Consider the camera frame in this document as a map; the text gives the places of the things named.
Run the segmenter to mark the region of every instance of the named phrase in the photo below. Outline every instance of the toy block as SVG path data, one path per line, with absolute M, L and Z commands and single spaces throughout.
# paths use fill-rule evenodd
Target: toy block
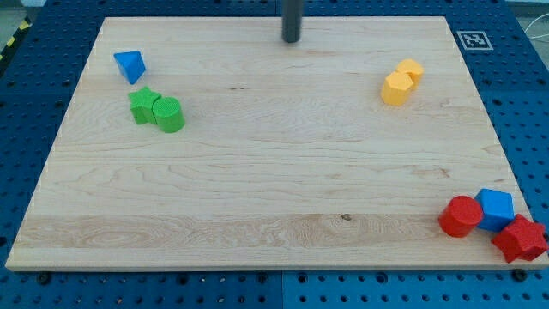
M 120 73 L 130 84 L 135 84 L 145 72 L 145 63 L 138 51 L 119 52 L 114 54 Z
M 513 197 L 507 192 L 482 189 L 474 199 L 480 203 L 484 212 L 484 219 L 478 228 L 500 232 L 515 218 Z
M 408 74 L 412 78 L 413 86 L 412 90 L 415 90 L 421 82 L 421 77 L 423 77 L 423 67 L 421 64 L 418 64 L 413 59 L 404 59 L 397 66 L 396 71 Z
M 393 72 L 385 77 L 385 82 L 381 89 L 381 97 L 385 104 L 392 106 L 401 106 L 408 100 L 412 91 L 412 78 L 405 73 Z
M 151 91 L 147 86 L 139 91 L 129 93 L 130 110 L 137 124 L 151 123 L 156 124 L 156 118 L 153 114 L 153 104 L 161 95 Z
M 449 236 L 467 236 L 482 220 L 482 208 L 471 197 L 458 196 L 449 201 L 438 217 L 438 224 Z
M 185 125 L 181 105 L 175 98 L 165 97 L 154 102 L 153 114 L 157 125 L 165 133 L 177 132 Z
M 543 237 L 545 229 L 543 224 L 533 223 L 519 214 L 492 243 L 504 253 L 507 263 L 517 258 L 533 261 L 549 250 Z

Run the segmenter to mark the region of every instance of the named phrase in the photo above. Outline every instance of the green block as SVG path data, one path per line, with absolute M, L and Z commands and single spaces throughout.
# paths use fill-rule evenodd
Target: green block
M 137 124 L 151 123 L 156 124 L 153 114 L 153 104 L 161 95 L 151 91 L 147 86 L 139 91 L 129 93 L 131 105 L 130 110 Z
M 165 97 L 154 102 L 153 114 L 156 124 L 165 133 L 177 132 L 185 125 L 181 105 L 175 98 Z

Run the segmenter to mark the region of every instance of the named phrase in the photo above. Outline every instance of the yellow hexagonal block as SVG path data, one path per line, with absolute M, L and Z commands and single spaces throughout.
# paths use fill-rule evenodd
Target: yellow hexagonal block
M 396 71 L 410 75 L 413 81 L 413 90 L 419 86 L 421 77 L 423 77 L 423 67 L 413 59 L 404 59 L 397 66 Z
M 401 106 L 408 100 L 412 92 L 412 78 L 401 72 L 393 72 L 385 77 L 385 83 L 381 89 L 383 102 L 392 106 Z

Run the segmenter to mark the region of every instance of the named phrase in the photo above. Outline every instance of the blue cube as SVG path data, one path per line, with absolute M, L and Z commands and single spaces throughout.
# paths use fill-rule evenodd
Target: blue cube
M 501 232 L 515 219 L 513 197 L 507 192 L 482 189 L 474 199 L 484 211 L 484 218 L 477 226 L 488 231 Z
M 120 73 L 130 84 L 135 84 L 145 72 L 145 63 L 138 51 L 119 52 L 114 54 Z

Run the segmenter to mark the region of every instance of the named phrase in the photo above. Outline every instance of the wood grain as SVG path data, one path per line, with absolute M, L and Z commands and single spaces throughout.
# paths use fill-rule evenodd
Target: wood grain
M 509 191 L 530 217 L 441 17 L 106 18 L 9 255 L 11 270 L 464 270 L 507 264 L 437 216 Z M 142 52 L 136 85 L 112 54 Z M 384 77 L 425 67 L 402 107 Z M 187 125 L 135 125 L 127 93 L 182 101 Z

